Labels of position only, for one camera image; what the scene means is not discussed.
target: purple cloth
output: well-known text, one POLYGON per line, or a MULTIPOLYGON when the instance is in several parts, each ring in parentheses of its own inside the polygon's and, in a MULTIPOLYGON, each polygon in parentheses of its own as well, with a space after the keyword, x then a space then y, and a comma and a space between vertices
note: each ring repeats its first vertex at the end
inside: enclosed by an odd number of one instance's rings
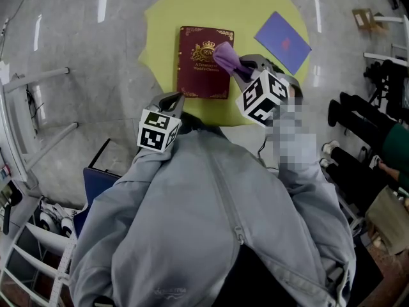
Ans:
POLYGON ((293 75, 311 51, 307 42, 277 12, 270 16, 254 38, 293 75))
POLYGON ((213 59, 220 67, 224 68, 230 76, 233 75, 235 69, 239 69, 246 74, 251 74, 252 70, 244 67, 238 55, 229 42, 223 42, 216 46, 213 52, 213 59))

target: red book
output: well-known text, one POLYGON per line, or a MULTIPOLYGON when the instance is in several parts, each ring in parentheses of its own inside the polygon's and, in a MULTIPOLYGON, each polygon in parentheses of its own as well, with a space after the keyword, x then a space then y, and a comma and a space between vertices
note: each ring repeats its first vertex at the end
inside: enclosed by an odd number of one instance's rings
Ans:
POLYGON ((217 45, 233 46, 235 33, 227 29, 180 28, 177 90, 188 98, 227 99, 230 75, 213 60, 217 45))

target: white sneaker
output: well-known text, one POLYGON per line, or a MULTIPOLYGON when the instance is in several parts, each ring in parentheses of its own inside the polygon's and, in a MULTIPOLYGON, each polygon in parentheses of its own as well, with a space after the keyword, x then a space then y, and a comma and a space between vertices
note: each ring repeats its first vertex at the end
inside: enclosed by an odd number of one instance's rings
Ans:
POLYGON ((321 158, 321 160, 320 160, 320 166, 323 168, 323 169, 325 169, 325 168, 327 168, 328 166, 330 166, 332 163, 328 160, 328 159, 326 159, 326 158, 321 158))
POLYGON ((333 151, 334 148, 339 148, 339 142, 336 140, 332 140, 331 142, 325 143, 322 146, 322 152, 331 156, 331 152, 333 151))

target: gray jacket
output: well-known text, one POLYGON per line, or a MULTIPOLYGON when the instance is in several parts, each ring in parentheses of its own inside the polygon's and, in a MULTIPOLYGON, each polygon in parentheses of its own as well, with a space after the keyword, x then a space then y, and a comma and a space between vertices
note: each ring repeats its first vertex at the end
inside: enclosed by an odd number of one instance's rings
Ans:
POLYGON ((72 260, 74 304, 106 295, 116 306, 211 306, 246 244, 299 305, 345 306, 355 275, 348 222, 313 137, 283 133, 271 137, 278 178, 207 131, 164 153, 142 149, 93 202, 72 260))

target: black shoe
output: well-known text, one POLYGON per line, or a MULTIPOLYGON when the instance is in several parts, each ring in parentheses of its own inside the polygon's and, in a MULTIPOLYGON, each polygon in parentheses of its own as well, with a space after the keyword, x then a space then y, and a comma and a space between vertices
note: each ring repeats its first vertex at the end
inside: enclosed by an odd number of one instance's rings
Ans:
POLYGON ((338 101, 331 100, 328 107, 328 125, 334 127, 337 125, 337 114, 341 105, 338 101))
POLYGON ((351 96, 345 92, 341 92, 339 94, 339 101, 343 107, 350 107, 351 106, 351 96))

